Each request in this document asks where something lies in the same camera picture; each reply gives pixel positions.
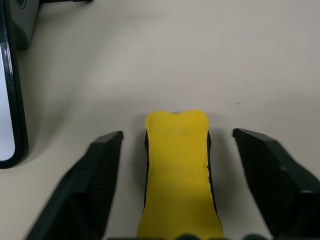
sponge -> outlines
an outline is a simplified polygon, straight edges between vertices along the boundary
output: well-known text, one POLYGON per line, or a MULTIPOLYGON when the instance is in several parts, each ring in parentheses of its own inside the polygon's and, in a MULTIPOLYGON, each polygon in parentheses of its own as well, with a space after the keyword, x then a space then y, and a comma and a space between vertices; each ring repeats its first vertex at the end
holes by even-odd
POLYGON ((157 111, 147 116, 145 125, 146 201, 137 237, 171 240, 192 234, 200 239, 222 238, 208 167, 206 114, 157 111))

screen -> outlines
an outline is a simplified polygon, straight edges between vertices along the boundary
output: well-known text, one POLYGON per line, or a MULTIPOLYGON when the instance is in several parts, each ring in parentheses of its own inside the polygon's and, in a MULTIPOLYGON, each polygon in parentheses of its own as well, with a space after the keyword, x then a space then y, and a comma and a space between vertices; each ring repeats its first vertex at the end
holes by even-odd
POLYGON ((10 159, 16 149, 4 66, 5 58, 11 59, 5 11, 3 0, 0 0, 0 37, 4 40, 0 42, 0 161, 10 159))

monitor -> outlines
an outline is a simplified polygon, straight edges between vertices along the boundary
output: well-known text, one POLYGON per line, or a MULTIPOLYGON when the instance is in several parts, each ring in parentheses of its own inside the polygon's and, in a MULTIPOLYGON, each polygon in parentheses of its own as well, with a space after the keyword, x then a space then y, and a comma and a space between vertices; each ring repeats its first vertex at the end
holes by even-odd
POLYGON ((0 0, 0 169, 11 168, 28 152, 16 43, 8 0, 0 0))

black monitor frame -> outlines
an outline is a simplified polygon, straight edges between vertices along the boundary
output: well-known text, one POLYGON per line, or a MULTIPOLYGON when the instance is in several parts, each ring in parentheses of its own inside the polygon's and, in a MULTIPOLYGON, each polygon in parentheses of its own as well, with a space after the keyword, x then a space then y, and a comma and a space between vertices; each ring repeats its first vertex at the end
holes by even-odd
POLYGON ((13 156, 8 160, 0 161, 0 169, 7 169, 21 162, 29 148, 9 0, 0 0, 0 47, 15 143, 13 156))

white table surface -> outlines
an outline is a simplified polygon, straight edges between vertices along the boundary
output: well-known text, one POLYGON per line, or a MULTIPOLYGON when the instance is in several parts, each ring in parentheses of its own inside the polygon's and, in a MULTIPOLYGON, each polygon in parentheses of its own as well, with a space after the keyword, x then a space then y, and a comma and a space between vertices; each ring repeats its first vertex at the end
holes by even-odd
POLYGON ((30 153, 0 171, 0 238, 21 240, 56 184, 98 136, 123 130, 107 236, 132 237, 143 210, 144 119, 209 117, 225 236, 268 231, 233 128, 278 139, 320 177, 320 1, 96 0, 40 11, 18 54, 30 153))

